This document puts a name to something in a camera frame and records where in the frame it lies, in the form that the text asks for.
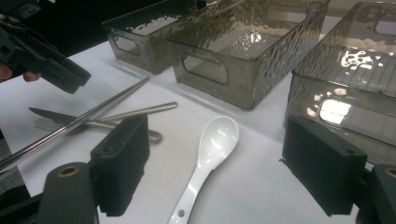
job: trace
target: dark background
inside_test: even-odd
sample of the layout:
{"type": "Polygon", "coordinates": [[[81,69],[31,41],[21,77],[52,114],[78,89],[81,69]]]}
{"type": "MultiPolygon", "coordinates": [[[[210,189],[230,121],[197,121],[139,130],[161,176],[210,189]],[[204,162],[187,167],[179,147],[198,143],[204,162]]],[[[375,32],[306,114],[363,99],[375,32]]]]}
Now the dark background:
{"type": "Polygon", "coordinates": [[[107,41],[101,23],[162,0],[40,0],[42,9],[22,21],[66,57],[107,41]]]}

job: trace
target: hand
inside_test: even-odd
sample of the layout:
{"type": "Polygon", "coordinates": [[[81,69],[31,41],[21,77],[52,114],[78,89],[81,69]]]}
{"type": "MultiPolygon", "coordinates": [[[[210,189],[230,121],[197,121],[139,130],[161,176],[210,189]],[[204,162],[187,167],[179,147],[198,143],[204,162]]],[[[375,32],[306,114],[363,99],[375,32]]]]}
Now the hand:
{"type": "MultiPolygon", "coordinates": [[[[41,74],[35,74],[32,72],[25,72],[23,79],[27,82],[36,81],[40,78],[41,74]]],[[[2,63],[0,63],[0,82],[6,81],[12,77],[12,71],[2,63]]]]}

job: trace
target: plastic spoon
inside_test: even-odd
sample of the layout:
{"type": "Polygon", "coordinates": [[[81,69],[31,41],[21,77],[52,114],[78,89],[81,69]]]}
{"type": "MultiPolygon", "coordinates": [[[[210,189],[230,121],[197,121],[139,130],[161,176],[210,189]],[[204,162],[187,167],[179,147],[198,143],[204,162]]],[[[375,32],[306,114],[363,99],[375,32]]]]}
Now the plastic spoon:
{"type": "Polygon", "coordinates": [[[201,135],[198,162],[190,182],[179,199],[168,224],[188,223],[201,186],[210,172],[233,151],[239,137],[236,122],[225,116],[210,120],[201,135]]]}

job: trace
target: white table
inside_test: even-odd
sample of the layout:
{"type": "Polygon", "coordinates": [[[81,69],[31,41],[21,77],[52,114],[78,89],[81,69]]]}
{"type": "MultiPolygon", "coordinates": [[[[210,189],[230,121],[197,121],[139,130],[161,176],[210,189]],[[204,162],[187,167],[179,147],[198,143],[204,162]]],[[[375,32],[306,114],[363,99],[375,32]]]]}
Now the white table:
{"type": "MultiPolygon", "coordinates": [[[[71,59],[92,78],[71,95],[44,79],[26,83],[16,77],[0,85],[0,128],[13,153],[47,134],[34,128],[38,107],[81,115],[116,93],[150,76],[150,82],[100,116],[142,107],[178,102],[178,108],[148,116],[149,127],[163,134],[151,155],[133,200],[122,217],[100,214],[101,223],[167,223],[198,157],[198,143],[206,123],[227,115],[240,128],[233,154],[206,180],[193,208],[190,223],[355,223],[351,216],[327,217],[309,192],[279,161],[291,74],[288,74],[252,111],[232,105],[176,82],[172,67],[154,76],[115,59],[108,43],[71,59]]],[[[87,162],[90,151],[108,131],[91,128],[65,136],[19,165],[31,195],[42,192],[52,169],[74,161],[87,162]]]]}

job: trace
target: plastic bin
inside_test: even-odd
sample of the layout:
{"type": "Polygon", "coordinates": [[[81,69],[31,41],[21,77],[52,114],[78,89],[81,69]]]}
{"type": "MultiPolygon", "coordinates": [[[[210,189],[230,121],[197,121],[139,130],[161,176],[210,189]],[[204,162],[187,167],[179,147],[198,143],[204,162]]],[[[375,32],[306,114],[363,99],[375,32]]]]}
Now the plastic bin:
{"type": "Polygon", "coordinates": [[[359,3],[292,70],[287,115],[396,165],[396,5],[359,3]]]}
{"type": "Polygon", "coordinates": [[[169,36],[177,81],[253,109],[318,43],[328,3],[245,0],[169,36]]]}
{"type": "Polygon", "coordinates": [[[196,0],[165,0],[102,25],[117,59],[159,74],[172,65],[166,37],[240,1],[208,1],[197,10],[196,0]]]}

